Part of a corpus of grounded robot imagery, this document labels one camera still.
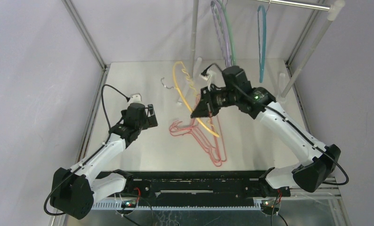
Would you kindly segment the teal wavy hanger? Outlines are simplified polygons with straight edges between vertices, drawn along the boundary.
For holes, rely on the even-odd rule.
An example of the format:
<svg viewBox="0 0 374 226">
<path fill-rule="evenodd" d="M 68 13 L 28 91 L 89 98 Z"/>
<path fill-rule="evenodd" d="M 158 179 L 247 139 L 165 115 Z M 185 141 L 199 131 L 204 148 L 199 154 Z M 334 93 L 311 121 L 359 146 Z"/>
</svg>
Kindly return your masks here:
<svg viewBox="0 0 374 226">
<path fill-rule="evenodd" d="M 259 82 L 263 83 L 266 63 L 267 46 L 267 12 L 264 5 L 259 5 L 257 9 L 258 28 L 258 48 L 259 48 Z"/>
</svg>

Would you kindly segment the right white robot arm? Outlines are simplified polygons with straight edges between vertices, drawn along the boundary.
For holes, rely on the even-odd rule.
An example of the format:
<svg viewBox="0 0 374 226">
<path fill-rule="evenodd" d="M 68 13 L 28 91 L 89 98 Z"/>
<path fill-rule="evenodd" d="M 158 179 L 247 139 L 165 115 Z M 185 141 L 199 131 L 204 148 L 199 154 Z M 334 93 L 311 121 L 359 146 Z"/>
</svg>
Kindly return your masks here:
<svg viewBox="0 0 374 226">
<path fill-rule="evenodd" d="M 241 112 L 276 134 L 298 159 L 295 165 L 268 169 L 259 178 L 260 191 L 273 195 L 279 188 L 298 186 L 315 192 L 326 179 L 340 168 L 340 148 L 326 145 L 314 138 L 294 121 L 264 87 L 252 87 L 244 69 L 231 66 L 221 71 L 224 87 L 210 82 L 200 90 L 200 100 L 191 118 L 212 117 L 223 107 L 236 106 Z"/>
</svg>

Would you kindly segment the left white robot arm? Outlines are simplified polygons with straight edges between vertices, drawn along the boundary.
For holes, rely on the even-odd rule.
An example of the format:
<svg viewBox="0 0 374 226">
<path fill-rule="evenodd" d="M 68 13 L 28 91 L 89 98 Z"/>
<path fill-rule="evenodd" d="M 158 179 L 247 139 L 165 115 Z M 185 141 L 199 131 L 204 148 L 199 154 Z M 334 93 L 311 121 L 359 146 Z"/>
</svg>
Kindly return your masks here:
<svg viewBox="0 0 374 226">
<path fill-rule="evenodd" d="M 152 104 L 130 103 L 121 114 L 121 119 L 108 130 L 108 137 L 100 148 L 69 168 L 56 170 L 51 192 L 43 204 L 46 214 L 55 216 L 47 209 L 50 205 L 59 210 L 58 216 L 67 214 L 82 219 L 102 199 L 114 193 L 129 196 L 134 192 L 134 183 L 129 180 L 131 175 L 125 171 L 118 169 L 103 178 L 98 176 L 143 130 L 156 127 L 158 122 Z"/>
</svg>

